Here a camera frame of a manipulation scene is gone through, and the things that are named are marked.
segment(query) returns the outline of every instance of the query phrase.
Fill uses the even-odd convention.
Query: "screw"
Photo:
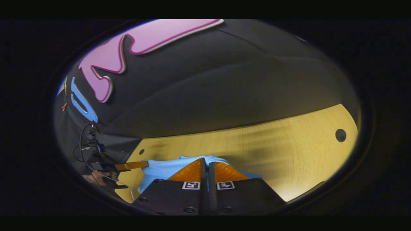
[[[194,208],[185,208],[185,209],[184,209],[184,212],[186,212],[186,213],[192,213],[192,212],[194,212],[194,211],[195,211]]]
[[[222,208],[221,211],[223,213],[230,213],[230,212],[233,211],[233,208],[232,207],[225,207],[225,208]]]

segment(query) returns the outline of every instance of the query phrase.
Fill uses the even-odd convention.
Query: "blue towel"
[[[162,179],[162,180],[167,180],[170,178],[172,175],[174,175],[176,172],[178,172],[180,169],[184,168],[188,164],[194,162],[195,160],[199,158],[204,158],[205,159],[205,164],[208,165],[212,162],[221,162],[225,163],[227,165],[230,165],[228,161],[218,158],[216,156],[197,156],[197,157],[185,157],[185,156],[179,156],[177,159],[174,160],[167,160],[167,161],[157,161],[157,160],[142,160],[142,161],[147,161],[148,166],[141,168],[145,174],[143,180],[141,181],[138,191],[139,193],[143,193],[143,191],[153,182],[155,179]],[[253,179],[253,178],[262,178],[260,175],[255,175],[251,173],[246,173],[246,172],[241,172],[243,175],[246,177]]]

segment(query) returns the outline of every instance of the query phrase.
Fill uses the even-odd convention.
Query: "table surface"
[[[335,137],[338,129],[346,132],[344,142]],[[357,133],[351,115],[339,104],[246,127],[143,139],[128,162],[214,155],[237,170],[262,175],[283,200],[290,201],[336,173],[354,148]],[[121,172],[118,179],[130,186],[137,198],[143,176],[141,169],[133,169]],[[115,191],[125,201],[133,202],[129,189]]]

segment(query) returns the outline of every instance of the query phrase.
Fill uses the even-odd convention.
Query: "wire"
[[[82,145],[81,145],[81,138],[83,137],[84,130],[85,130],[85,129],[87,128],[87,126],[89,126],[89,125],[91,126],[92,124],[87,124],[87,125],[83,128],[83,130],[81,131],[81,134],[80,134],[80,145],[79,145],[79,147],[82,146]],[[93,172],[96,171],[96,170],[94,170],[92,167],[90,167],[90,165],[88,165],[87,161],[84,159],[83,150],[82,150],[81,148],[80,148],[80,153],[81,153],[81,158],[83,159],[83,162],[84,162],[84,163],[87,165],[87,167],[90,168],[91,171],[92,171],[91,176],[94,178],[94,180],[97,182],[97,184],[99,184],[99,186],[101,187],[102,185],[101,185],[101,184],[96,180],[96,178],[93,176]],[[96,171],[96,173],[99,174],[99,175],[101,175],[102,177],[105,177],[105,178],[107,178],[107,179],[113,180],[113,181],[115,181],[115,182],[118,182],[118,183],[120,183],[120,184],[123,184],[123,185],[127,186],[127,187],[130,189],[130,194],[131,194],[131,197],[132,197],[133,201],[135,201],[134,196],[133,196],[133,191],[131,190],[130,186],[128,186],[128,185],[126,185],[126,184],[124,184],[124,183],[121,183],[121,182],[118,181],[118,180],[114,180],[114,179],[112,179],[112,178],[110,178],[110,177],[104,176],[104,175],[98,173],[98,171]]]
[[[76,146],[76,147],[74,147],[73,148],[73,150],[72,150],[72,155],[73,155],[73,157],[76,159],[76,160],[78,160],[78,161],[80,161],[80,162],[84,162],[84,161],[82,161],[81,159],[78,159],[75,155],[74,155],[74,150],[76,149],[76,148],[78,148],[78,147],[80,147],[80,146]]]

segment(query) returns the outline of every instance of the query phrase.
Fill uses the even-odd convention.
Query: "pink lettering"
[[[120,74],[126,66],[122,42],[125,36],[132,39],[129,52],[142,55],[167,45],[179,38],[223,23],[222,19],[160,19],[140,25],[112,38],[81,61],[79,69],[95,92],[96,99],[106,102],[113,89],[110,77],[100,76],[96,68]]]

